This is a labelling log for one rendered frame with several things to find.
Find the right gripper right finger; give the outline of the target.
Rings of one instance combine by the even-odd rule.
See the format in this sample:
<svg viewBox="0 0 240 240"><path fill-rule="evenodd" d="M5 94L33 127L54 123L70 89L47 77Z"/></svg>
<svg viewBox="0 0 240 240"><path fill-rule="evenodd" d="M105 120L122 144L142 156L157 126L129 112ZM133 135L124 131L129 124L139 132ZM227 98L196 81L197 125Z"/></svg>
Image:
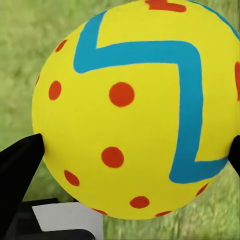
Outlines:
<svg viewBox="0 0 240 240"><path fill-rule="evenodd" d="M233 140L228 160L240 176L240 135L237 135Z"/></svg>

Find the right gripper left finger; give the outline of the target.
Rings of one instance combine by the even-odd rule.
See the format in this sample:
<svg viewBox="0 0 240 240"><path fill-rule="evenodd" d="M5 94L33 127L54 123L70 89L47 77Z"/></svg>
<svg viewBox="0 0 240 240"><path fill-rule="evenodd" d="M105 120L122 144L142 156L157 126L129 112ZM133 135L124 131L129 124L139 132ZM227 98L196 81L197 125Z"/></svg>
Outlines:
<svg viewBox="0 0 240 240"><path fill-rule="evenodd" d="M4 239L44 154L40 133L0 152L0 240Z"/></svg>

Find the easter egg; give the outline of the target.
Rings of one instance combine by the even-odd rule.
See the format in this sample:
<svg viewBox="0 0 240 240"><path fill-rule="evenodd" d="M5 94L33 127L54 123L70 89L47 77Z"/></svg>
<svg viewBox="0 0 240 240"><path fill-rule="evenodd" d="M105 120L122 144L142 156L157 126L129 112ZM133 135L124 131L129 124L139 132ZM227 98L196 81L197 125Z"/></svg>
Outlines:
<svg viewBox="0 0 240 240"><path fill-rule="evenodd" d="M240 36L190 0L116 6L53 51L31 115L78 202L124 220L170 214L217 179L240 135Z"/></svg>

